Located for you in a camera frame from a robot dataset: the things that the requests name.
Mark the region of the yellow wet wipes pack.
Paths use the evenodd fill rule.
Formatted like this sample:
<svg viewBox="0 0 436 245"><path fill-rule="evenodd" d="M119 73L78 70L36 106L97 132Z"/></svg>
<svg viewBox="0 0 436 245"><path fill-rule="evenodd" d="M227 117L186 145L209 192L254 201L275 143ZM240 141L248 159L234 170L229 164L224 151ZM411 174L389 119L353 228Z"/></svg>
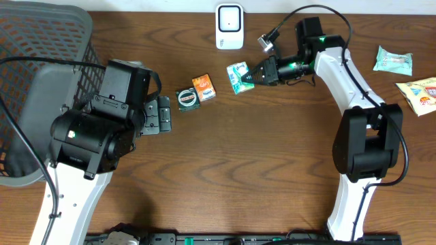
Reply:
<svg viewBox="0 0 436 245"><path fill-rule="evenodd" d="M417 116L435 111L435 78L395 85Z"/></svg>

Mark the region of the orange small tissue pack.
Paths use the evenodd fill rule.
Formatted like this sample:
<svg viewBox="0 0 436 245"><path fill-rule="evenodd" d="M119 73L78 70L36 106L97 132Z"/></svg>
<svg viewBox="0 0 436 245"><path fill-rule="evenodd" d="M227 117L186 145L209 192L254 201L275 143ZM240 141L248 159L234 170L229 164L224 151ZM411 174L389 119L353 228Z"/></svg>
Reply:
<svg viewBox="0 0 436 245"><path fill-rule="evenodd" d="M192 82L201 102L216 96L216 91L208 74L193 78Z"/></svg>

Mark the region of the dark green round-label box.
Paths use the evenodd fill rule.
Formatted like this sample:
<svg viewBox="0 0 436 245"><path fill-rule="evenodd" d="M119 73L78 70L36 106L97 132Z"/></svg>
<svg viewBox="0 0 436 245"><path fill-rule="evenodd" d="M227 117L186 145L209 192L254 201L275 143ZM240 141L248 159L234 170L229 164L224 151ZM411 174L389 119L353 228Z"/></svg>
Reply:
<svg viewBox="0 0 436 245"><path fill-rule="evenodd" d="M200 100L194 87L176 91L178 108L181 112L188 112L200 108Z"/></svg>

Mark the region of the small teal tissue pack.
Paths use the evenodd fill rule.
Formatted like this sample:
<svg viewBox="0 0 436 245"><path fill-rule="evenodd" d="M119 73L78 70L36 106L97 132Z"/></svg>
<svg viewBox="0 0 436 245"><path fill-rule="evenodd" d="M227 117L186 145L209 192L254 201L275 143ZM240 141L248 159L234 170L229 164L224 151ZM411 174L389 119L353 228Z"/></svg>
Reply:
<svg viewBox="0 0 436 245"><path fill-rule="evenodd" d="M242 76L249 71L246 62L243 61L242 63L229 65L226 68L226 71L228 73L232 89L236 95L255 88L254 84L242 81Z"/></svg>

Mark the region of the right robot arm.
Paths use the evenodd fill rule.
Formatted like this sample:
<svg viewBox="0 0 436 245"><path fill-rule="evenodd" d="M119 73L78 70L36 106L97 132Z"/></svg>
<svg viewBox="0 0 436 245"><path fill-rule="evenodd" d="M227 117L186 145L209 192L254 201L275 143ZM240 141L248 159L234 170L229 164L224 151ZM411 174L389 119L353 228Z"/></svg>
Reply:
<svg viewBox="0 0 436 245"><path fill-rule="evenodd" d="M339 35L300 34L297 55L270 56L241 80L276 86L305 75L322 79L342 115L332 147L340 180L328 233L336 241L357 242L364 237L363 222L375 189L386 185L383 178L396 165L399 150L406 149L403 113L370 88Z"/></svg>

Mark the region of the teal wipes pouch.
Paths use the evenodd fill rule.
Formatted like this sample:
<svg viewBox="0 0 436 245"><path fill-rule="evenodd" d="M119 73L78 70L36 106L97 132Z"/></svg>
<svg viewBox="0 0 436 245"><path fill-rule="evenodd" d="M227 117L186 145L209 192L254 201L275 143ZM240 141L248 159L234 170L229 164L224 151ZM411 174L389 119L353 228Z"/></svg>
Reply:
<svg viewBox="0 0 436 245"><path fill-rule="evenodd" d="M412 56L412 53L393 54L379 46L373 71L386 71L394 74L412 76Z"/></svg>

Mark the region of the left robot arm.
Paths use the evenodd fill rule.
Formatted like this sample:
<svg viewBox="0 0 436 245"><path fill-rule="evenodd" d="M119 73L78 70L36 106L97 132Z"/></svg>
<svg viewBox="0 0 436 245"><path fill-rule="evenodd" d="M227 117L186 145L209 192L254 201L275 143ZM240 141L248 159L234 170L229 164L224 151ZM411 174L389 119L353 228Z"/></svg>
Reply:
<svg viewBox="0 0 436 245"><path fill-rule="evenodd" d="M91 111L69 110L54 120L48 180L31 244L82 244L95 207L121 157L135 140L171 130L170 99L134 102L95 95Z"/></svg>

